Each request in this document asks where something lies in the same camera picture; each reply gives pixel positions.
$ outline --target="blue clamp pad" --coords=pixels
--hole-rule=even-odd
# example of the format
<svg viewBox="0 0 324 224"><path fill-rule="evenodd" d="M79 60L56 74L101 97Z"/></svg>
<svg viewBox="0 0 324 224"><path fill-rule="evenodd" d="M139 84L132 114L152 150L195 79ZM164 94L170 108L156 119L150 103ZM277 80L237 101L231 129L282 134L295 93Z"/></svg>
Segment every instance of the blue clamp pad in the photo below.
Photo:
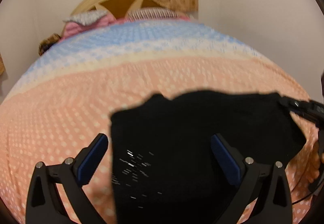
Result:
<svg viewBox="0 0 324 224"><path fill-rule="evenodd" d="M220 135L211 137L211 149L230 185L239 187L245 174L243 156Z"/></svg>
<svg viewBox="0 0 324 224"><path fill-rule="evenodd" d="M99 133L76 157L73 172L78 185L87 185L108 149L108 137Z"/></svg>

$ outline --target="black cloth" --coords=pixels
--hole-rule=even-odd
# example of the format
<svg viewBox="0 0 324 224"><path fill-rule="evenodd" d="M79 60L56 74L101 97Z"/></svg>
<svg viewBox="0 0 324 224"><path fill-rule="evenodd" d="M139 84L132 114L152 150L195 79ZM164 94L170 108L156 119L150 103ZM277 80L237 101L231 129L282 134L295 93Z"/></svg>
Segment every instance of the black cloth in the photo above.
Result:
<svg viewBox="0 0 324 224"><path fill-rule="evenodd" d="M215 133L258 163L284 166L306 140L279 94L153 95L111 117L113 189L119 224L211 224L235 190L215 160Z"/></svg>

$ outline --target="pink bedspread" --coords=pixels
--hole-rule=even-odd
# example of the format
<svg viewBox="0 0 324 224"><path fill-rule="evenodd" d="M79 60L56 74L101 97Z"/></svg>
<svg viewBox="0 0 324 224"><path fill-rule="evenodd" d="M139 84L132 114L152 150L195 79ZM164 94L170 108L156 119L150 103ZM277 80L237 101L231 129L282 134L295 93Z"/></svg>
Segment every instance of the pink bedspread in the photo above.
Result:
<svg viewBox="0 0 324 224"><path fill-rule="evenodd" d="M1 198L24 223L30 178L38 161L51 165L75 157L98 133L109 136L111 113L141 104L154 92L173 98L205 88L227 93L279 91L309 98L293 78L257 51L189 22L127 23L53 46L0 106ZM293 118L307 138L286 168L295 201L307 194L309 155L317 131L311 123ZM83 187L107 223L116 221L111 159L110 145L90 184ZM60 193L69 216L78 222L62 188ZM309 202L294 205L294 223L305 215ZM252 207L253 203L247 206L240 222Z"/></svg>

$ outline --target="cable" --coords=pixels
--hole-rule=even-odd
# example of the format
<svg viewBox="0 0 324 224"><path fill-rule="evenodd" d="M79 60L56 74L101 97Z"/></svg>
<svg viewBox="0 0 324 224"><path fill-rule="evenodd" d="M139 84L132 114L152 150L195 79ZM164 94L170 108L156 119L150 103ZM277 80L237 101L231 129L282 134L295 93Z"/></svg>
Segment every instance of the cable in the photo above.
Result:
<svg viewBox="0 0 324 224"><path fill-rule="evenodd" d="M292 205L295 205L295 204L297 204L297 203L303 201L304 199L310 197L312 194L314 194L314 193L316 192L316 190L317 190L317 189L318 189L318 188L319 188L323 183L324 183L324 179L322 179L322 181L317 185L317 187L315 188L315 191L313 191L313 192L309 193L307 196L305 196L305 197L303 197L303 198L301 198L301 199L295 201L294 203L292 203Z"/></svg>

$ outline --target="wooden headboard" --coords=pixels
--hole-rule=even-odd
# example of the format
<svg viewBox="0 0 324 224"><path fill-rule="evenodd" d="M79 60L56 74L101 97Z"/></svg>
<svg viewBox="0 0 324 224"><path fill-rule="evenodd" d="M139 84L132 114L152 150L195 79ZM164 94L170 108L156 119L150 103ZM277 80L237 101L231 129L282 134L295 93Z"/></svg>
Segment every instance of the wooden headboard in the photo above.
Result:
<svg viewBox="0 0 324 224"><path fill-rule="evenodd" d="M91 11L109 10L116 19L123 18L129 11L144 7L162 7L153 0L83 0L72 15Z"/></svg>

